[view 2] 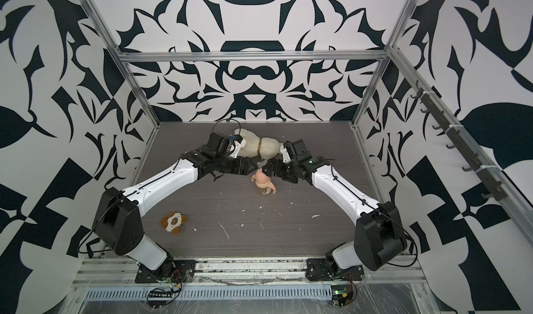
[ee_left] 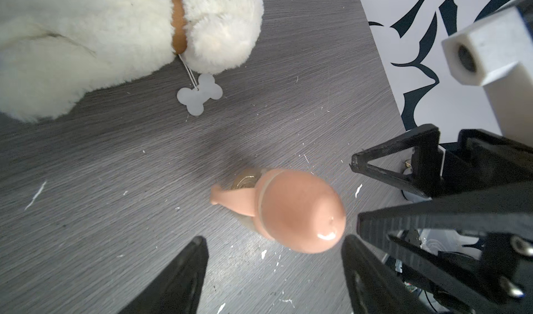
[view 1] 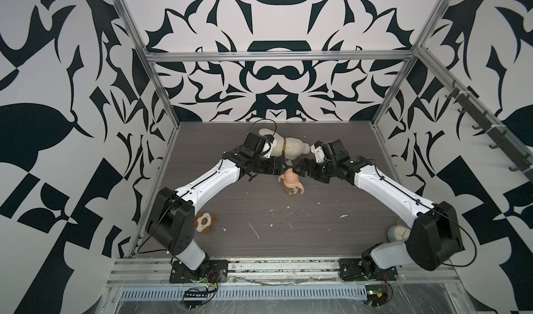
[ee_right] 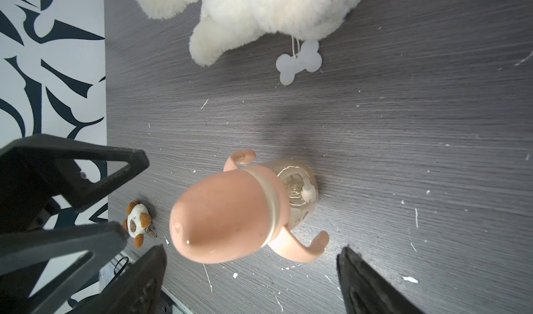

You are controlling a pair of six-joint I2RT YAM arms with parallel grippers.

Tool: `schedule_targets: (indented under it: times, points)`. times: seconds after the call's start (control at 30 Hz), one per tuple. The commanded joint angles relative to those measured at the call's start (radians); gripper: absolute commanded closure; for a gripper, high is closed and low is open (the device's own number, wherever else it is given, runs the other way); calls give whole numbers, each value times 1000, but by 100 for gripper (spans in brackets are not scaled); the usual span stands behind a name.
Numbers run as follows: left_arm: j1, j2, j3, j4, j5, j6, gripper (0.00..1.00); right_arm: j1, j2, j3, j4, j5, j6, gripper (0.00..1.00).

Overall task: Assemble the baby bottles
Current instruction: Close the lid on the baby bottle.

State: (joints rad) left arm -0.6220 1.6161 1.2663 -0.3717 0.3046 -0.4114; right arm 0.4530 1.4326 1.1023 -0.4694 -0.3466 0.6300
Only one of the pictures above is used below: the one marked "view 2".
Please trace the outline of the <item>pink bottle cap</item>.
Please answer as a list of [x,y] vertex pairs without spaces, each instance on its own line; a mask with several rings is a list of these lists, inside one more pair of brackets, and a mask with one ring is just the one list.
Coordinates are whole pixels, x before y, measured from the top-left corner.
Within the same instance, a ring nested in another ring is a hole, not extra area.
[[252,181],[258,188],[265,188],[271,184],[271,178],[262,169],[258,169],[252,176]]

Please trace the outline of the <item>clear baby bottle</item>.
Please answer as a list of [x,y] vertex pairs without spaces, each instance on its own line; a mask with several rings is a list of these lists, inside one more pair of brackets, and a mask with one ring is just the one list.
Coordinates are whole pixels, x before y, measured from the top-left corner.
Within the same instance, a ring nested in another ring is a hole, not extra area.
[[265,188],[259,188],[258,189],[258,193],[263,195],[263,196],[266,196],[266,195],[269,195],[271,193],[273,193],[273,189],[270,188],[270,187],[265,187]]

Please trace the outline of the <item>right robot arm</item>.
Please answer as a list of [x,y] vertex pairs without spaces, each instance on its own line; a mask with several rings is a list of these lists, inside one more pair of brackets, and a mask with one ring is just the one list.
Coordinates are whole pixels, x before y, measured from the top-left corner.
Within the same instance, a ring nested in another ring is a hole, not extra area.
[[362,265],[377,271],[408,248],[412,240],[398,208],[368,196],[340,175],[332,159],[312,156],[302,140],[287,141],[281,158],[268,159],[262,172],[268,177],[297,183],[304,180],[326,194],[355,225],[353,241],[331,250],[330,260],[338,270]]

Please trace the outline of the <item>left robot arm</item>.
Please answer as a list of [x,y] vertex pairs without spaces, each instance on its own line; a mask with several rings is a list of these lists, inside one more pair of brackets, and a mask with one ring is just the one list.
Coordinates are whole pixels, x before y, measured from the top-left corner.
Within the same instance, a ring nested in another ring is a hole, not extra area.
[[242,135],[210,134],[208,143],[186,152],[169,168],[123,190],[107,189],[94,218],[92,234],[115,254],[127,256],[158,277],[175,271],[172,256],[144,232],[142,218],[177,190],[206,175],[250,175],[257,166],[239,152],[247,145]]

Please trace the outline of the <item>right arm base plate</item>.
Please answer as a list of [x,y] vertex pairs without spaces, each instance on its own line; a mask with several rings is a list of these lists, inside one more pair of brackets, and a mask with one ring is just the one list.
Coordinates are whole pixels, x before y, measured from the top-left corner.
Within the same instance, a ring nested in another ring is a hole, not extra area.
[[362,265],[341,269],[329,259],[307,259],[305,278],[311,282],[334,282],[334,281],[362,281],[364,269]]

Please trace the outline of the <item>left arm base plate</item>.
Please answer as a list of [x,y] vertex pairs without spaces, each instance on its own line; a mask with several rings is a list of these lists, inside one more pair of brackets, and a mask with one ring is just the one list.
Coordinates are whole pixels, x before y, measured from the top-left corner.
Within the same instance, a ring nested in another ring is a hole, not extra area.
[[139,264],[135,283],[181,283],[188,282],[194,277],[197,261],[195,260],[166,260],[161,267],[150,270]]

